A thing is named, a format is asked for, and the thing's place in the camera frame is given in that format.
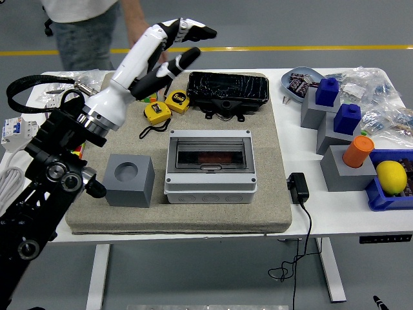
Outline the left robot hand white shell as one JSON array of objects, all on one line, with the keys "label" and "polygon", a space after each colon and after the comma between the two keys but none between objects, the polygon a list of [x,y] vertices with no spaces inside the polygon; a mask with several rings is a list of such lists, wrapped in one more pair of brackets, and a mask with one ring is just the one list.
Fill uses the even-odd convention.
[{"label": "left robot hand white shell", "polygon": [[192,19],[173,19],[151,26],[118,66],[108,86],[86,101],[78,122],[90,130],[101,131],[102,135],[117,130],[125,122],[129,104],[161,90],[201,53],[194,47],[155,67],[162,52],[173,43],[198,42],[216,36],[214,29]]}]

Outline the person's left hand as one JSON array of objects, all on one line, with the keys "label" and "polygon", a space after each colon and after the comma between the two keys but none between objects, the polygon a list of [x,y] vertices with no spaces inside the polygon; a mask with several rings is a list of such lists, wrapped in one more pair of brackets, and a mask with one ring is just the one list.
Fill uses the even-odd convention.
[{"label": "person's left hand", "polygon": [[132,48],[150,26],[145,19],[133,17],[125,19],[129,47]]}]

